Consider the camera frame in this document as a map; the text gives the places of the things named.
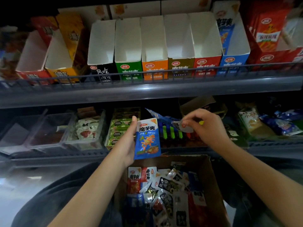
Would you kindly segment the olive paper display box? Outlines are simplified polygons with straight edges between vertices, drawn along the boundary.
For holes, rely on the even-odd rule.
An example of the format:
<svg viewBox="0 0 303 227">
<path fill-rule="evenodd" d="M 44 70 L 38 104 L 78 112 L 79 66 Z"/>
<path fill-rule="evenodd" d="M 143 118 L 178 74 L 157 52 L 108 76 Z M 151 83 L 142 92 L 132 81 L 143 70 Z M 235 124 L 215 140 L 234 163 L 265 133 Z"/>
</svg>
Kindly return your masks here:
<svg viewBox="0 0 303 227">
<path fill-rule="evenodd" d="M 168 51 L 168 79 L 189 78 L 195 60 L 189 15 L 164 15 L 164 26 Z"/>
</svg>

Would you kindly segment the red paper display box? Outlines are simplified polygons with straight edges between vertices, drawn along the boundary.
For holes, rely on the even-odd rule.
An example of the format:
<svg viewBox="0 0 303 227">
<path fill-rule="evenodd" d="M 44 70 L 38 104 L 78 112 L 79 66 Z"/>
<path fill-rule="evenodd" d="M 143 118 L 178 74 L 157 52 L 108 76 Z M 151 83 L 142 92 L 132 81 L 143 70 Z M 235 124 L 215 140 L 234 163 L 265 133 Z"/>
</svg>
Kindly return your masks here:
<svg viewBox="0 0 303 227">
<path fill-rule="evenodd" d="M 39 32 L 30 32 L 16 67 L 18 76 L 33 86 L 53 84 L 54 80 L 42 80 L 51 77 L 45 69 L 47 52 L 48 47 Z"/>
<path fill-rule="evenodd" d="M 222 43 L 212 12 L 188 14 L 194 42 L 194 77 L 214 76 L 222 58 Z"/>
</svg>

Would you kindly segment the white box with snack print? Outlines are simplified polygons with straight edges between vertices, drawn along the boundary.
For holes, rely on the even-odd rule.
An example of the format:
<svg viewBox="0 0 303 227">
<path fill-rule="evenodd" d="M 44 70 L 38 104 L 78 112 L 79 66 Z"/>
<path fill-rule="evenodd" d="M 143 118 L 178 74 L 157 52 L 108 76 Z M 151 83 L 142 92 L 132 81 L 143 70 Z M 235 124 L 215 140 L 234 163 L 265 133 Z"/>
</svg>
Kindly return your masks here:
<svg viewBox="0 0 303 227">
<path fill-rule="evenodd" d="M 162 0 L 161 14 L 188 14 L 210 11 L 212 0 Z"/>
<path fill-rule="evenodd" d="M 77 12 L 87 23 L 94 23 L 96 20 L 110 20 L 106 5 L 58 8 L 58 12 Z"/>
<path fill-rule="evenodd" d="M 161 15 L 161 1 L 114 4 L 109 7 L 112 19 Z"/>
</svg>

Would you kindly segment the brown cardboard carton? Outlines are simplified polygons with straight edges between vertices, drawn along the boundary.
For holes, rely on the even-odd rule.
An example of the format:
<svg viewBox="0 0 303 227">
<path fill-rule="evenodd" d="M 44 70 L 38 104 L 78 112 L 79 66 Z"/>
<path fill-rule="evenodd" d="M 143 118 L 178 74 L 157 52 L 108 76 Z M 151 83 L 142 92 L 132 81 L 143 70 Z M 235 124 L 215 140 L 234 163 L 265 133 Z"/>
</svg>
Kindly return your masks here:
<svg viewBox="0 0 303 227">
<path fill-rule="evenodd" d="M 204 188 L 204 196 L 208 208 L 208 220 L 211 227 L 231 227 L 223 203 L 221 192 L 214 175 L 209 157 L 202 156 L 161 156 L 152 159 L 135 160 L 131 167 L 156 166 L 161 169 L 170 168 L 172 161 L 186 162 L 188 171 L 197 173 Z M 114 193 L 114 207 L 122 216 L 124 227 L 124 209 L 127 196 L 128 168 L 123 172 L 118 187 Z"/>
</svg>

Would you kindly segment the grey lower shelf with rail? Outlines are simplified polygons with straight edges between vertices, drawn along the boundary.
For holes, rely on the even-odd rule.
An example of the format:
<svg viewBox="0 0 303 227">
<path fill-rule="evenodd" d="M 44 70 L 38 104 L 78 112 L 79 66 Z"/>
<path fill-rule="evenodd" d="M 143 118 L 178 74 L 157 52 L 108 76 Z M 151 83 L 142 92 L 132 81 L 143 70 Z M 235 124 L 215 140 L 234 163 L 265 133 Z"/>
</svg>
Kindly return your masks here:
<svg viewBox="0 0 303 227">
<path fill-rule="evenodd" d="M 208 155 L 218 157 L 209 147 L 173 147 L 161 149 L 164 156 Z M 279 138 L 274 141 L 248 142 L 244 148 L 255 156 L 273 156 L 303 159 L 303 138 Z M 88 151 L 20 152 L 14 155 L 0 153 L 0 165 L 13 167 L 62 166 L 76 163 L 89 163 L 102 160 L 108 153 L 106 149 Z"/>
</svg>

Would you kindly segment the pile of mixed snack packets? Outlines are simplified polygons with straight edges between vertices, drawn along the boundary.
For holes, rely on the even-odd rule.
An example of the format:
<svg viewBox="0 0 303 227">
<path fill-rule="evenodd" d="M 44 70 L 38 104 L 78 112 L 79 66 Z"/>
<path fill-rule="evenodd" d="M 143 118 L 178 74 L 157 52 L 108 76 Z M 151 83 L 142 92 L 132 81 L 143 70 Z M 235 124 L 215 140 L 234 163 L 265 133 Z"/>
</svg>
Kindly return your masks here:
<svg viewBox="0 0 303 227">
<path fill-rule="evenodd" d="M 197 173 L 178 161 L 129 167 L 124 227 L 211 227 Z"/>
</svg>

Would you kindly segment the person's left forearm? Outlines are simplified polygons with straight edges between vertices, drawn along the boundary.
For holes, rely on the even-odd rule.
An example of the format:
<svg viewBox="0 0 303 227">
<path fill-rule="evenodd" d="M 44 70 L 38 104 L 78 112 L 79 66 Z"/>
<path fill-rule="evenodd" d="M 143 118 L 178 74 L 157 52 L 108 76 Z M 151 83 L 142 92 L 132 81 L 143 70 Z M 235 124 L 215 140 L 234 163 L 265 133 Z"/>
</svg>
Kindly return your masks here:
<svg viewBox="0 0 303 227">
<path fill-rule="evenodd" d="M 47 227 L 98 227 L 129 165 L 127 152 L 113 149 Z"/>
</svg>

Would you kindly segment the white and red snack packets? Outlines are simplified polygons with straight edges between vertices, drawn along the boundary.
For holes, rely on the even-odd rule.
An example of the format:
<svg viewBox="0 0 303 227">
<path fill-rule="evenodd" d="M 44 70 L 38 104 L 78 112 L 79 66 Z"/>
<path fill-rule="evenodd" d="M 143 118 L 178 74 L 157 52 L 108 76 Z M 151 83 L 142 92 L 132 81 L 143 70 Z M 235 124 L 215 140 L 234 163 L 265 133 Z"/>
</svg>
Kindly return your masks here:
<svg viewBox="0 0 303 227">
<path fill-rule="evenodd" d="M 95 138 L 98 126 L 99 120 L 94 118 L 76 120 L 69 130 L 67 141 Z"/>
</svg>

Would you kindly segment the yellow paper display box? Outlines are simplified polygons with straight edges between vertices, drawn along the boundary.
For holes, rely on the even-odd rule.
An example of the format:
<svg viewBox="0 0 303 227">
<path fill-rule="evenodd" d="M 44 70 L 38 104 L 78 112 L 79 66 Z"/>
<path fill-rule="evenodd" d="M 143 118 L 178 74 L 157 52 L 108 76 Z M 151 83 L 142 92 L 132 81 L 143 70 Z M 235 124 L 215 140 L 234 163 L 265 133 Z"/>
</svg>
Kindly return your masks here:
<svg viewBox="0 0 303 227">
<path fill-rule="evenodd" d="M 85 40 L 85 31 L 77 35 L 78 41 L 75 51 L 68 50 L 61 31 L 54 32 L 50 42 L 45 68 L 59 84 L 74 84 L 81 82 L 88 71 L 88 45 Z"/>
</svg>

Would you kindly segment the yellow snack packets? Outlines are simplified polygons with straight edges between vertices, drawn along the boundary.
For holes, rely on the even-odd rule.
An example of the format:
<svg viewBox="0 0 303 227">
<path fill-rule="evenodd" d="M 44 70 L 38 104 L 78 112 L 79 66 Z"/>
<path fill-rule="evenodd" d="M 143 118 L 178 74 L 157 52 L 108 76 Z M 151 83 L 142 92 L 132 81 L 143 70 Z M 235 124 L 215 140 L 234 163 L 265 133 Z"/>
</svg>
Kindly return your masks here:
<svg viewBox="0 0 303 227">
<path fill-rule="evenodd" d="M 81 31 L 84 28 L 81 15 L 77 12 L 64 12 L 56 16 L 60 32 L 71 60 L 74 60 Z"/>
</svg>

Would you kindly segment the black paper display box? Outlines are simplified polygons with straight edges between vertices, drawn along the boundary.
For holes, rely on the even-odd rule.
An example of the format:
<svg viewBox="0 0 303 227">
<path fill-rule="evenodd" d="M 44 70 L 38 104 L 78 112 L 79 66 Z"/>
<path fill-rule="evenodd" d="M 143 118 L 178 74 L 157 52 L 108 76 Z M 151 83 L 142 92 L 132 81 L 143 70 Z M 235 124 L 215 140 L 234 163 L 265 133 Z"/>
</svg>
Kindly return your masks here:
<svg viewBox="0 0 303 227">
<path fill-rule="evenodd" d="M 115 64 L 116 20 L 97 20 L 92 24 L 87 65 L 96 81 L 102 83 L 120 80 Z"/>
</svg>

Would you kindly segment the blurred brown snack packets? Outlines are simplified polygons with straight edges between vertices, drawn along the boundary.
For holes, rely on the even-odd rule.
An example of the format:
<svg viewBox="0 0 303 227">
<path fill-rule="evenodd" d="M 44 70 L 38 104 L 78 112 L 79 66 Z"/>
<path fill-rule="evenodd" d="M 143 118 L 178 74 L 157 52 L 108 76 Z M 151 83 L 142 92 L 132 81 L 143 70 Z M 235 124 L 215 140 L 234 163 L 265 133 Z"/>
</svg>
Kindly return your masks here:
<svg viewBox="0 0 303 227">
<path fill-rule="evenodd" d="M 0 27 L 0 80 L 20 79 L 16 67 L 28 36 L 29 32 L 16 26 Z"/>
</svg>

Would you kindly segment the grey shelf with rail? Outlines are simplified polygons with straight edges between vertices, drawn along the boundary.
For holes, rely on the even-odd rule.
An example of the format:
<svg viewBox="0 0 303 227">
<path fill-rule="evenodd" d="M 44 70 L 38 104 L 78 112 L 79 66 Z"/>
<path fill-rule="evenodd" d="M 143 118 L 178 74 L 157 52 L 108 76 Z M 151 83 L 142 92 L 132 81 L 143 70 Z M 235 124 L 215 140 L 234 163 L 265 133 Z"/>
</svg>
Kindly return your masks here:
<svg viewBox="0 0 303 227">
<path fill-rule="evenodd" d="M 218 157 L 209 147 L 173 147 L 161 149 L 164 156 L 208 155 Z M 279 138 L 274 141 L 248 142 L 244 148 L 255 156 L 273 156 L 303 159 L 303 138 Z M 13 167 L 62 166 L 76 163 L 89 163 L 102 160 L 108 153 L 106 149 L 88 151 L 20 152 L 14 155 L 0 153 L 0 165 Z"/>
<path fill-rule="evenodd" d="M 0 80 L 0 109 L 41 107 L 143 99 L 296 91 L 303 88 L 303 61 L 215 67 L 224 74 L 198 77 L 198 70 L 184 69 L 189 76 L 168 79 L 122 80 L 122 75 L 95 74 L 33 80 Z"/>
</svg>

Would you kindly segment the green paper display box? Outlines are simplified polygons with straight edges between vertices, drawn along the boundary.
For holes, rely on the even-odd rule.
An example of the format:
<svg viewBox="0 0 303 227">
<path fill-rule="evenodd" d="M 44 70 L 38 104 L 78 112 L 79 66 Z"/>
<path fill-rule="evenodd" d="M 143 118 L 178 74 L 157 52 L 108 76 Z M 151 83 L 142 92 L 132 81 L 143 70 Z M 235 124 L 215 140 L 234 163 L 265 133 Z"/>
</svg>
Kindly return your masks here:
<svg viewBox="0 0 303 227">
<path fill-rule="evenodd" d="M 123 81 L 142 80 L 140 18 L 116 20 L 115 64 Z"/>
</svg>

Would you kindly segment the open brown cardboard box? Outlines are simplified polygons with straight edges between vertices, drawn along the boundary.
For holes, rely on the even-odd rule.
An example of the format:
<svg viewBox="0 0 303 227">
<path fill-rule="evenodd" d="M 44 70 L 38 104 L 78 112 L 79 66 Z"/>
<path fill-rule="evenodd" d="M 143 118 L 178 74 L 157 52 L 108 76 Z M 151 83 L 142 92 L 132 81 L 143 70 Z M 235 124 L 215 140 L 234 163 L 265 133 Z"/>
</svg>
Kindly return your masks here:
<svg viewBox="0 0 303 227">
<path fill-rule="evenodd" d="M 180 112 L 183 116 L 196 109 L 205 109 L 219 115 L 222 119 L 228 112 L 228 108 L 219 96 L 197 96 L 178 98 Z"/>
</svg>

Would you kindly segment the person's left hand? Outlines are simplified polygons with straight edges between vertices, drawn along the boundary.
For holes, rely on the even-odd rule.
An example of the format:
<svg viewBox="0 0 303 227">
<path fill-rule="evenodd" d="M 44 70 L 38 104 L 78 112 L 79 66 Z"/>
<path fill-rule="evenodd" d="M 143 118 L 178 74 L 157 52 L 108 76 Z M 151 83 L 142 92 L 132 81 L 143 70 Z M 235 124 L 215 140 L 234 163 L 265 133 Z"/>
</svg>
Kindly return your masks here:
<svg viewBox="0 0 303 227">
<path fill-rule="evenodd" d="M 119 160 L 125 167 L 129 167 L 134 162 L 135 140 L 130 141 L 130 126 L 114 145 L 110 154 L 114 154 L 114 159 Z"/>
</svg>

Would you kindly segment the orange paper display box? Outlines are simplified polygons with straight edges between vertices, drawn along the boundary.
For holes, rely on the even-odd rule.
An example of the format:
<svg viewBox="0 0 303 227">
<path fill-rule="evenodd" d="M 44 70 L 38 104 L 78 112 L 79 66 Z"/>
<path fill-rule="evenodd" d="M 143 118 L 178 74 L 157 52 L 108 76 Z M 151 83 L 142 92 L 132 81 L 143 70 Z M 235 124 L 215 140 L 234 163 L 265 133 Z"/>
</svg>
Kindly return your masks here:
<svg viewBox="0 0 303 227">
<path fill-rule="evenodd" d="M 140 19 L 144 80 L 168 78 L 168 51 L 163 16 Z"/>
</svg>

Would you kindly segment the dark box with green sticks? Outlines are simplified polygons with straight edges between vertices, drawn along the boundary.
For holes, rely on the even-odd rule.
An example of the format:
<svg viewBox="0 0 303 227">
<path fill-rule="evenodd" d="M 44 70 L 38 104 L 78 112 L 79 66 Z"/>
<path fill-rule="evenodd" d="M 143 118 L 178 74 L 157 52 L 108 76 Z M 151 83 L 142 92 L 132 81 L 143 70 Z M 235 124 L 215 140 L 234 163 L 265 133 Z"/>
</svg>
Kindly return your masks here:
<svg viewBox="0 0 303 227">
<path fill-rule="evenodd" d="M 196 132 L 185 133 L 165 123 L 158 122 L 161 149 L 181 147 L 207 147 Z"/>
</svg>

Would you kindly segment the stack of green snack packets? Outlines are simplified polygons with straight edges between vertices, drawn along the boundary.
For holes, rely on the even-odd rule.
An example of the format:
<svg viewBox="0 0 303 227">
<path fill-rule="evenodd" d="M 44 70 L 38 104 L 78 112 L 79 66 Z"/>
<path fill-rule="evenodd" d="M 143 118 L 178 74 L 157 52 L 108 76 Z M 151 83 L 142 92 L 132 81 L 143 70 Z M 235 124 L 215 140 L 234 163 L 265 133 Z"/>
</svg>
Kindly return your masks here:
<svg viewBox="0 0 303 227">
<path fill-rule="evenodd" d="M 129 128 L 133 116 L 135 116 L 138 121 L 140 120 L 140 107 L 123 107 L 114 109 L 109 125 L 109 131 L 104 143 L 108 151 L 112 150 L 117 141 Z"/>
</svg>

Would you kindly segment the grey upper shelf with rail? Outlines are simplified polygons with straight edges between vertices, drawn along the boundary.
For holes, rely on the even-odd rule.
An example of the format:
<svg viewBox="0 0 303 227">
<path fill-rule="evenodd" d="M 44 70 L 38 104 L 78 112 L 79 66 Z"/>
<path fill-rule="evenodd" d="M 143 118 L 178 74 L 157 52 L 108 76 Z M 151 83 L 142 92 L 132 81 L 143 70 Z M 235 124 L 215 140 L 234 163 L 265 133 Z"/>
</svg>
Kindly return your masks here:
<svg viewBox="0 0 303 227">
<path fill-rule="evenodd" d="M 122 80 L 122 75 L 95 74 L 33 80 L 0 80 L 0 109 L 41 107 L 143 99 L 296 91 L 303 88 L 303 61 L 215 67 L 224 74 L 198 77 L 198 70 L 184 69 L 189 76 L 168 79 Z"/>
</svg>

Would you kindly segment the blue snack bags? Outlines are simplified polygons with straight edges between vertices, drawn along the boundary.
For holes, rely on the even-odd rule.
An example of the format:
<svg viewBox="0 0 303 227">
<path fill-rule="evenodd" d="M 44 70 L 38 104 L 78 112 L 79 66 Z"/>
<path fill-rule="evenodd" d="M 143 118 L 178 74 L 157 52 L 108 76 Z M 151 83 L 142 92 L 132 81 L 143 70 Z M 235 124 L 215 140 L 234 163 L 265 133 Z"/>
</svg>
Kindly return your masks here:
<svg viewBox="0 0 303 227">
<path fill-rule="evenodd" d="M 264 124 L 278 135 L 303 135 L 303 125 L 295 124 L 295 122 L 303 122 L 303 109 L 275 111 L 274 115 L 259 114 L 258 116 Z"/>
</svg>

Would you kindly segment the person's dark clothing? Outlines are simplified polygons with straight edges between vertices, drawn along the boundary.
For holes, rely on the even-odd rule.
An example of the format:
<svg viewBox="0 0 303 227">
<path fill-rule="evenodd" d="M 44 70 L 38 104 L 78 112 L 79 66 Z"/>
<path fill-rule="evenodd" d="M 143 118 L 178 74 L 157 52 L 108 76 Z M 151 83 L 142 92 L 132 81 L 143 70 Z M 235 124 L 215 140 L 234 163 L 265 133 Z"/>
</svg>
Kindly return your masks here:
<svg viewBox="0 0 303 227">
<path fill-rule="evenodd" d="M 98 166 L 88 164 L 42 189 L 20 209 L 11 227 L 47 227 Z"/>
</svg>

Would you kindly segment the blue snack packet squid print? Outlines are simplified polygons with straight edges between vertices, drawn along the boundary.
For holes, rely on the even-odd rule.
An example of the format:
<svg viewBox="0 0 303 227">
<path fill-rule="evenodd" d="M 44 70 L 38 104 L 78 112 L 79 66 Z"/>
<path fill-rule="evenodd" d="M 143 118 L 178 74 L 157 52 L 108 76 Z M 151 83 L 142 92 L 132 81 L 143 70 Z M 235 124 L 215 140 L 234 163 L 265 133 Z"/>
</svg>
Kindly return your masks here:
<svg viewBox="0 0 303 227">
<path fill-rule="evenodd" d="M 161 155 L 157 118 L 138 121 L 134 148 L 134 160 Z"/>
</svg>

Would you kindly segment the blue and white snack packet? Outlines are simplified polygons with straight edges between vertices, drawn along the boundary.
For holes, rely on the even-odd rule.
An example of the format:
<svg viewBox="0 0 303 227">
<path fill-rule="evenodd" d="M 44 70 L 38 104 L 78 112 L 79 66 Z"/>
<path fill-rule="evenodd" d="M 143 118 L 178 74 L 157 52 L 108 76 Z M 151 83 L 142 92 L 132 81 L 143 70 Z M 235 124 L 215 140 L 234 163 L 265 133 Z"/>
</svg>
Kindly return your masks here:
<svg viewBox="0 0 303 227">
<path fill-rule="evenodd" d="M 239 13 L 240 0 L 222 0 L 213 4 L 213 13 L 222 43 L 222 54 L 226 55 Z"/>
</svg>

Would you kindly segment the beige snack bag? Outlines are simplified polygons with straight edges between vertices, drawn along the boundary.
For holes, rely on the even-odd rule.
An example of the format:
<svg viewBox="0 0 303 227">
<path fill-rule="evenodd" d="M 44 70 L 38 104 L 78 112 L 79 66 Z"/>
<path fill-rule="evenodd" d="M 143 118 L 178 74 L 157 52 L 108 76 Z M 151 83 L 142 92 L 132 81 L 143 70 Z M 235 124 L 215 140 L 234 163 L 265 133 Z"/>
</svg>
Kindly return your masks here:
<svg viewBox="0 0 303 227">
<path fill-rule="evenodd" d="M 248 134 L 255 139 L 265 139 L 275 136 L 275 132 L 259 118 L 256 107 L 246 107 L 238 112 L 241 122 Z"/>
</svg>

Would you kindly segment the person's right hand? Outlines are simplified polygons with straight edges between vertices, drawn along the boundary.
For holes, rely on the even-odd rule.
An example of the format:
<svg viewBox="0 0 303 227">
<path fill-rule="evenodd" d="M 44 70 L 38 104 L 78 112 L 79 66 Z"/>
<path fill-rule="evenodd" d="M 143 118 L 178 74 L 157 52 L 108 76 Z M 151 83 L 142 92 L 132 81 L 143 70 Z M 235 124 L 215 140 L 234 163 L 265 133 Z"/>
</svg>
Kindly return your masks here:
<svg viewBox="0 0 303 227">
<path fill-rule="evenodd" d="M 193 119 L 197 122 L 197 128 L 194 131 L 214 151 L 232 144 L 222 119 L 218 115 L 205 109 L 197 109 L 187 114 L 183 119 Z"/>
</svg>

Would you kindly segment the red spicy strip packets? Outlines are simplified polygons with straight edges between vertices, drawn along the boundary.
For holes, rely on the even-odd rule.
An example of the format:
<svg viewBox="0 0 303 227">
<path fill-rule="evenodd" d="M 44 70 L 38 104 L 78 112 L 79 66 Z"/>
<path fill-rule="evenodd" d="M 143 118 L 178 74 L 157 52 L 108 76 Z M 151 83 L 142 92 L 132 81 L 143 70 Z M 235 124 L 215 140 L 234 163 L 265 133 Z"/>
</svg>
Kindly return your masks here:
<svg viewBox="0 0 303 227">
<path fill-rule="evenodd" d="M 286 0 L 256 0 L 247 12 L 247 27 L 263 52 L 275 51 L 287 14 L 293 7 Z"/>
</svg>

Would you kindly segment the blue paper display box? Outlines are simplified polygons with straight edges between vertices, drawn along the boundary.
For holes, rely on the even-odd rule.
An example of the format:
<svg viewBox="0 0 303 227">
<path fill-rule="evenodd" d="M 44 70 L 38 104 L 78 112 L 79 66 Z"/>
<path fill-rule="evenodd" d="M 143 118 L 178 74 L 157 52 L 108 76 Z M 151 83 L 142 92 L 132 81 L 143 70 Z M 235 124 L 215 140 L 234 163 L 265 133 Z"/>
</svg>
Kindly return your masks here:
<svg viewBox="0 0 303 227">
<path fill-rule="evenodd" d="M 235 20 L 235 27 L 230 40 L 229 49 L 222 58 L 217 69 L 217 75 L 236 73 L 244 65 L 250 54 L 250 45 L 240 13 Z"/>
</svg>

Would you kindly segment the person's right forearm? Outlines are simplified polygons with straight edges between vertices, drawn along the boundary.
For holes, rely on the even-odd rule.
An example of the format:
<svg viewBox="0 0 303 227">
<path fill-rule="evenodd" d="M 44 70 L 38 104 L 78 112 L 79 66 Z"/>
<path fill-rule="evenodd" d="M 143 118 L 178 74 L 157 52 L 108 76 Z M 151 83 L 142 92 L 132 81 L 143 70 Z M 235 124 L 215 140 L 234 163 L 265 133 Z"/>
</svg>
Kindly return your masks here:
<svg viewBox="0 0 303 227">
<path fill-rule="evenodd" d="M 221 138 L 212 149 L 252 188 L 285 227 L 303 227 L 303 185 Z"/>
</svg>

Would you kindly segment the clear plastic bin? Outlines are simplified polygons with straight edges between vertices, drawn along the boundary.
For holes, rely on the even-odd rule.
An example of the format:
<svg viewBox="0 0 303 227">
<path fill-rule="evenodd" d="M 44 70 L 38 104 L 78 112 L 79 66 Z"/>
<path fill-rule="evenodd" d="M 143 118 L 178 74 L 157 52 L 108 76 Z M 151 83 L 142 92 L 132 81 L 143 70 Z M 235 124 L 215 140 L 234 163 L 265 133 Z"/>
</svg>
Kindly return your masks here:
<svg viewBox="0 0 303 227">
<path fill-rule="evenodd" d="M 86 112 L 77 112 L 75 114 L 75 120 L 80 120 L 84 118 L 94 118 L 99 120 L 99 126 L 95 135 L 95 138 L 87 139 L 87 140 L 75 140 L 75 141 L 66 141 L 66 147 L 68 150 L 74 151 L 88 151 L 88 150 L 96 150 L 101 149 L 104 146 L 104 133 L 108 128 L 107 119 L 106 119 L 106 110 L 99 109 L 95 110 L 92 108 L 92 111 Z"/>
<path fill-rule="evenodd" d="M 25 141 L 30 150 L 44 153 L 66 151 L 66 140 L 75 120 L 75 113 L 59 113 L 44 116 Z"/>
<path fill-rule="evenodd" d="M 48 109 L 40 115 L 17 116 L 0 132 L 0 153 L 15 155 L 28 152 L 29 141 L 43 121 Z"/>
</svg>

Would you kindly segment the large red display box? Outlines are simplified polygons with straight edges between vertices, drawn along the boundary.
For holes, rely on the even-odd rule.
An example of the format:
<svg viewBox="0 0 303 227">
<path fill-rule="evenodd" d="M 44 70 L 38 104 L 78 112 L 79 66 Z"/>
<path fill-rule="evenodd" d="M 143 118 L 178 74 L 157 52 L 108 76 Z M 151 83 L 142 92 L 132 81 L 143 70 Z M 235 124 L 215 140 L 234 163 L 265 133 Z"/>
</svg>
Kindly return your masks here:
<svg viewBox="0 0 303 227">
<path fill-rule="evenodd" d="M 245 30 L 251 48 L 251 52 L 247 60 L 248 64 L 265 65 L 269 63 L 288 63 L 303 61 L 303 16 L 299 16 L 299 8 L 292 7 L 290 12 L 287 14 L 284 26 L 280 33 L 278 45 L 275 51 L 269 52 L 263 52 L 260 49 L 251 32 L 249 31 L 246 21 L 248 10 L 246 11 L 244 18 Z"/>
</svg>

